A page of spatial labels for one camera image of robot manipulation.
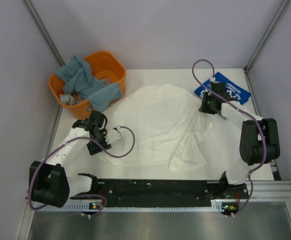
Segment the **white t shirt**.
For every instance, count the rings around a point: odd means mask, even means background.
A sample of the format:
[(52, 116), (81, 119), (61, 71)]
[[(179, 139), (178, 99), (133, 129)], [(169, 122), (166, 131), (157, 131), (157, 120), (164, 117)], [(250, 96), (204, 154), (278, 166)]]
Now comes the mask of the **white t shirt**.
[(200, 105), (198, 97), (172, 84), (141, 87), (105, 110), (108, 127), (121, 127), (122, 139), (111, 155), (99, 158), (117, 167), (168, 164), (172, 172), (235, 163), (238, 142), (217, 139), (217, 118), (200, 112)]

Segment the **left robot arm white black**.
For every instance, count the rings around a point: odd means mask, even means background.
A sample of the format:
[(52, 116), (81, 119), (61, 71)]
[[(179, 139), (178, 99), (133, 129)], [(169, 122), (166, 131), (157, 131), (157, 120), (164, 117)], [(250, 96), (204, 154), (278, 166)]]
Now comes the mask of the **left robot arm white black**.
[(106, 141), (107, 123), (103, 113), (93, 111), (88, 118), (72, 125), (67, 137), (46, 160), (31, 164), (28, 191), (31, 202), (61, 208), (76, 195), (84, 194), (90, 199), (98, 195), (99, 186), (93, 183), (95, 176), (77, 173), (68, 177), (67, 173), (82, 149), (87, 148), (93, 156), (112, 147)]

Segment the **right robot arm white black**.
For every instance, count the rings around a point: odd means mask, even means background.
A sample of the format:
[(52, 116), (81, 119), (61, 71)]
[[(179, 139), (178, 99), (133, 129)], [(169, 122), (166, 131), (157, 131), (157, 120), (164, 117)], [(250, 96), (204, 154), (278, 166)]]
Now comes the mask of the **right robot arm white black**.
[(218, 184), (207, 189), (210, 199), (247, 197), (245, 182), (253, 172), (280, 156), (278, 125), (273, 118), (248, 112), (227, 92), (225, 83), (211, 82), (199, 111), (219, 115), (240, 130), (239, 159), (222, 173)]

